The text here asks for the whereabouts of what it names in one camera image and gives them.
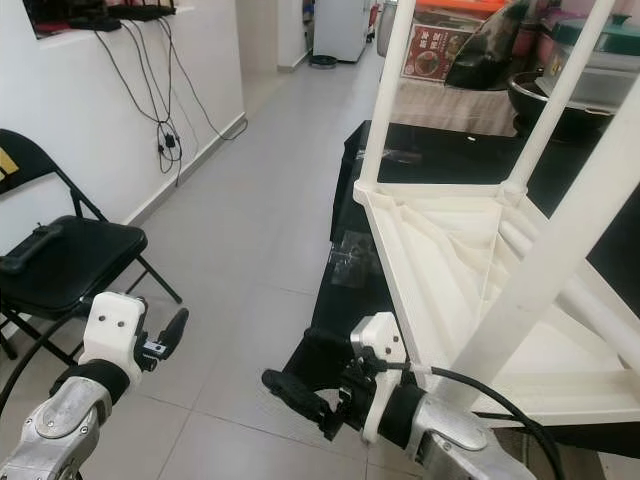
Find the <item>white plastic staircase model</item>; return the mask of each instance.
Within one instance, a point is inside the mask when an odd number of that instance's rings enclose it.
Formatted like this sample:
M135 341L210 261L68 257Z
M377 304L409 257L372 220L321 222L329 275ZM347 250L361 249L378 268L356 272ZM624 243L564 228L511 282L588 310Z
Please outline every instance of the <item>white plastic staircase model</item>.
M596 2L505 182L381 184L415 8L400 0L354 190L411 360L490 384L545 425L640 421L640 320L585 260L640 181L640 82L552 217L526 196L613 4ZM501 412L469 388L417 378L463 408Z

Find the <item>chair backrest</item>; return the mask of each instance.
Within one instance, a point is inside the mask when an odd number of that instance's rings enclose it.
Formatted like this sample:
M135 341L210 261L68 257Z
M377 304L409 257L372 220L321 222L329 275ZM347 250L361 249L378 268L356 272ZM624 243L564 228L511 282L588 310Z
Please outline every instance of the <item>chair backrest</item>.
M0 129L0 195L58 171L38 145L19 133Z

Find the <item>black tablecloth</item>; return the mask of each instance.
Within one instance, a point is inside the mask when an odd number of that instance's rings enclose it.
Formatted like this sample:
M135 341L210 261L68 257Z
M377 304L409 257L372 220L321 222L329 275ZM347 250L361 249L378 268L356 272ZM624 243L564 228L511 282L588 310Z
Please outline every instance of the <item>black tablecloth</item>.
M365 122L345 142L331 227L334 246L340 245L350 232L370 233L363 207L352 198L368 130L369 122ZM386 145L389 151L381 163L379 181L497 184L508 176L524 142L519 138L391 125ZM547 147L528 193L542 212L553 213L590 153L590 147L553 143ZM639 241L640 195L636 191L589 255L590 262L636 315L640 315ZM394 311L384 276L375 269L354 288L332 281L335 268L335 262L327 263L311 322L314 329L346 339L364 316ZM337 388L340 373L351 358L351 349L346 345L304 338L284 370L314 390ZM636 435L638 424L557 427L554 435L565 443L637 456L640 447L628 441L631 431Z

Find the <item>red box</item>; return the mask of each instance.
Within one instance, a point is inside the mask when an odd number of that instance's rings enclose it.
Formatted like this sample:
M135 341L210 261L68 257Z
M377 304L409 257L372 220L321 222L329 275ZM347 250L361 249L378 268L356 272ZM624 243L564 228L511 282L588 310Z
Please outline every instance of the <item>red box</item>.
M444 82L470 36L468 30L414 25L402 76Z

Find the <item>white refrigerator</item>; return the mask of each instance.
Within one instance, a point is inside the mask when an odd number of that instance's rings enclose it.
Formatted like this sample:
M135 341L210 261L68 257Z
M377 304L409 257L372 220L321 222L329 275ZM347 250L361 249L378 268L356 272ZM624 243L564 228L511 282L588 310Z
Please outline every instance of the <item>white refrigerator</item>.
M357 62L367 43L374 0L316 0L314 55Z

